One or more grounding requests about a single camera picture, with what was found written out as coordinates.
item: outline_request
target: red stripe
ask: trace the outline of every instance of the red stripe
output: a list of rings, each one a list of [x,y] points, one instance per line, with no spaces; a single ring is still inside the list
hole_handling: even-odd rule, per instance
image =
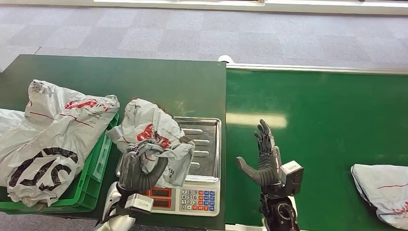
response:
[[[50,119],[54,119],[54,118],[52,118],[52,117],[49,117],[48,115],[40,114],[40,113],[37,113],[37,112],[30,112],[30,113],[36,114],[36,115],[39,115],[39,116],[45,116],[45,117],[48,117],[48,118],[50,118]]]
[[[408,183],[407,183],[407,184],[404,184],[404,185],[386,185],[386,186],[381,186],[381,187],[379,187],[379,188],[377,188],[377,189],[392,188],[392,187],[404,187],[404,186],[407,186],[407,185],[408,185]]]
[[[93,126],[91,126],[91,125],[89,125],[87,123],[84,123],[82,121],[78,121],[77,118],[75,118],[75,116],[73,116],[73,115],[64,115],[64,114],[59,114],[59,115],[60,116],[70,116],[70,117],[74,118],[76,122],[81,123],[81,124],[85,124],[85,125],[90,126],[91,128],[93,128]]]
[[[154,161],[154,160],[151,160],[151,159],[147,158],[146,153],[144,154],[144,157],[145,157],[147,160]]]

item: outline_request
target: plastic bag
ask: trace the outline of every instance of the plastic bag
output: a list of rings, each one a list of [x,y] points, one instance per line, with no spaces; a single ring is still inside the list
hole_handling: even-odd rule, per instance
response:
[[[108,131],[107,135],[122,153],[126,152],[128,143],[156,139],[165,151],[161,154],[146,152],[141,158],[143,172],[150,173],[157,164],[158,157],[168,157],[168,165],[156,187],[183,186],[190,168],[194,142],[181,142],[184,132],[177,122],[156,104],[142,99],[130,101],[125,108],[123,122]]]
[[[119,109],[116,96],[86,96],[34,80],[25,117],[1,110],[0,186],[9,197],[33,206],[58,200],[82,170],[85,159]]]
[[[408,230],[408,167],[356,164],[351,173],[361,197],[376,208],[377,217]]]

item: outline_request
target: gray carpet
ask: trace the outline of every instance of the gray carpet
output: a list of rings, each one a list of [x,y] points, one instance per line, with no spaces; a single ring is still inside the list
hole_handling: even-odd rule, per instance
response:
[[[0,5],[0,69],[19,54],[408,69],[408,17]],[[95,221],[0,213],[0,223],[82,231]]]

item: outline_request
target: red display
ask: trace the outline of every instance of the red display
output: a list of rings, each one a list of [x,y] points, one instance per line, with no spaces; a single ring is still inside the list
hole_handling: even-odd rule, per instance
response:
[[[171,197],[171,189],[154,187],[150,192],[150,196]]]
[[[161,198],[153,198],[154,203],[153,207],[160,207],[160,208],[170,208],[171,207],[171,200],[169,199],[161,199]]]

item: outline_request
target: digital scale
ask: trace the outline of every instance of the digital scale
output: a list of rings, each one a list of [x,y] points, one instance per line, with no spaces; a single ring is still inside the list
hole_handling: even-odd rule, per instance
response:
[[[154,199],[152,213],[215,217],[221,192],[221,121],[214,118],[174,117],[195,149],[182,188],[153,188],[145,195]],[[119,159],[116,175],[120,176]]]

